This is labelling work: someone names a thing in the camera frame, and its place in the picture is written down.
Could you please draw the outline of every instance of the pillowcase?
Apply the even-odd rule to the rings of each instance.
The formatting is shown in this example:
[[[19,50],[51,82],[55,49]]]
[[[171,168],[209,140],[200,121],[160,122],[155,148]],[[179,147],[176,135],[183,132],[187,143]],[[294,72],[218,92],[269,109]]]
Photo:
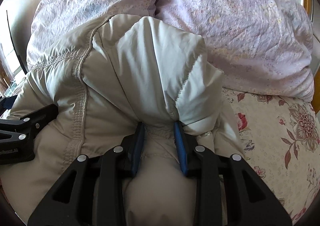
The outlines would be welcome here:
[[[42,0],[31,25],[27,63],[31,70],[39,56],[59,36],[105,14],[154,16],[156,0]]]
[[[295,0],[158,0],[156,8],[157,19],[204,37],[224,87],[312,100],[312,25]]]

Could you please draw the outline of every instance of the floral pattern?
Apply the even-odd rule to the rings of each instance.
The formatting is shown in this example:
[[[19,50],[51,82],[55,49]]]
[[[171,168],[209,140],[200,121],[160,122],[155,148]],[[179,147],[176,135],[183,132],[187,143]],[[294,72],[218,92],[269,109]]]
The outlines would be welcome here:
[[[244,157],[295,224],[320,189],[320,124],[298,98],[223,89],[234,110]]]
[[[257,173],[258,176],[260,176],[261,179],[266,178],[266,170],[263,168],[260,168],[259,166],[255,166],[253,170]]]
[[[286,124],[284,117],[278,116],[278,120],[279,120],[279,124],[281,124],[281,125]]]
[[[267,104],[269,104],[269,102],[273,99],[273,96],[257,95],[257,94],[252,94],[252,95],[255,95],[259,102],[266,102]]]
[[[239,132],[250,130],[250,128],[248,127],[248,121],[244,114],[238,113],[236,114],[236,117],[238,117],[237,125],[238,125]]]
[[[297,140],[301,141],[306,150],[314,152],[319,146],[319,134],[316,130],[315,118],[308,113],[304,105],[294,104],[290,108],[290,117],[296,121],[293,129]]]

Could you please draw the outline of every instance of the bedsheet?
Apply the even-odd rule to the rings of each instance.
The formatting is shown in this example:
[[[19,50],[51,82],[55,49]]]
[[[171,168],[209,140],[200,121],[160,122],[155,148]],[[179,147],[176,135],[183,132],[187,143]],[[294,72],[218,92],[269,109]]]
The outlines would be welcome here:
[[[158,0],[156,18],[203,36],[225,87],[312,100],[312,25],[297,1]]]
[[[59,36],[109,14],[154,16],[156,0],[42,0],[31,25],[27,63],[31,70]]]
[[[245,159],[293,223],[320,189],[320,125],[310,103],[223,89],[237,118]]]

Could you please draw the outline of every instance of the blue finger pad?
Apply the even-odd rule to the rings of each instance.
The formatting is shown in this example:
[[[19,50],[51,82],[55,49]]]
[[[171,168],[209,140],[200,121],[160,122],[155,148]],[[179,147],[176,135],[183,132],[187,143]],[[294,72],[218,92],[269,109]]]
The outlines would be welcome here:
[[[187,153],[183,144],[182,134],[183,131],[180,131],[179,123],[176,122],[173,126],[174,139],[176,143],[178,160],[180,164],[180,169],[184,175],[188,173],[188,164],[187,164]]]
[[[17,95],[16,96],[13,96],[13,97],[9,97],[9,98],[6,98],[4,104],[3,104],[3,107],[5,109],[11,109],[13,104],[14,104],[14,101],[16,100],[17,98]]]
[[[131,167],[132,176],[136,175],[139,168],[141,152],[143,149],[143,142],[144,142],[144,125],[141,125],[140,130],[138,132],[137,142],[133,150],[133,159],[132,159],[132,167]]]

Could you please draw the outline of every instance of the black bracket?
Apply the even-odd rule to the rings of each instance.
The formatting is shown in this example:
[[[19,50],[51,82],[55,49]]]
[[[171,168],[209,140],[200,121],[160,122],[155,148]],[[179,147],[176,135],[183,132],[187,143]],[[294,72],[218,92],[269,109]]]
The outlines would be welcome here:
[[[0,112],[11,109],[15,97],[0,101]],[[20,120],[0,119],[0,165],[31,161],[34,159],[34,139],[58,115],[54,104],[34,111]]]
[[[222,226],[222,175],[227,226],[292,226],[276,196],[240,155],[216,155],[185,134],[180,122],[174,124],[174,135],[181,171],[198,179],[194,225]]]
[[[174,124],[180,168],[198,179],[194,226],[222,226],[220,182],[226,192],[227,226],[292,226],[290,216],[262,179],[238,154],[215,155]],[[125,226],[122,183],[139,168],[144,126],[104,155],[80,155],[47,192],[28,226],[92,226],[94,186],[99,178],[96,226]]]
[[[99,177],[96,226],[125,226],[122,179],[136,175],[144,141],[144,125],[104,155],[74,160],[41,200],[28,226],[90,226],[94,186]]]

